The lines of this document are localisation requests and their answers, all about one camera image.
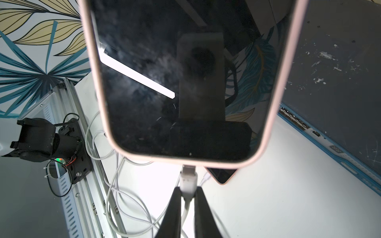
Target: black phone screen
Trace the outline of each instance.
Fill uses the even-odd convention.
[[[89,0],[118,146],[231,162],[256,152],[294,2],[261,1]]]
[[[207,168],[210,174],[219,182],[220,184],[225,184],[231,176],[237,171],[236,169],[213,169]]]

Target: led strip light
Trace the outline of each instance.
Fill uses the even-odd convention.
[[[121,62],[117,61],[116,59],[111,58],[110,56],[106,55],[104,53],[103,48],[98,48],[99,52],[99,58],[102,63],[109,66],[112,69],[115,69],[119,73],[124,74],[127,77],[132,78],[133,80],[146,85],[149,88],[152,88],[153,90],[157,91],[158,93],[163,94],[164,96],[167,96],[171,99],[174,98],[174,92],[169,90],[168,88],[156,83],[155,81],[147,78],[143,74],[140,74],[136,72],[135,70],[127,67],[126,65],[122,64]]]

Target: leaf pattern wallpaper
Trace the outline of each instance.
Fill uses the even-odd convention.
[[[0,118],[90,72],[75,0],[0,0]]]
[[[250,147],[258,142],[258,133],[263,129],[267,106],[274,84],[277,69],[280,34],[283,21],[269,29],[233,58],[237,69],[238,93],[231,104],[225,108],[225,120],[245,121],[251,129]],[[228,72],[225,98],[235,93],[234,76]]]

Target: white table surface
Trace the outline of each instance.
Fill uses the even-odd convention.
[[[75,88],[89,121],[98,111],[91,73]],[[98,117],[91,131],[100,129]],[[103,136],[97,137],[96,147],[101,156],[111,149]],[[117,167],[116,157],[107,158],[102,164],[110,181]],[[149,212],[158,217],[169,201],[180,169],[181,166],[164,163],[125,163],[119,186],[136,193]],[[197,167],[196,171],[201,181],[206,170]],[[232,238],[381,237],[381,197],[280,117],[275,120],[262,158],[237,171],[226,185],[211,178],[203,190],[209,206]],[[125,212],[145,218],[134,204],[126,203],[127,206],[122,205]],[[193,214],[191,204],[184,224],[189,238],[194,237]],[[126,217],[122,219],[129,231],[147,227]]]

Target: smartphone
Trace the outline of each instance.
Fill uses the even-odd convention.
[[[236,169],[213,169],[206,168],[215,181],[221,185],[226,184],[236,173]]]
[[[268,143],[307,3],[79,1],[110,144],[138,160],[253,163]]]

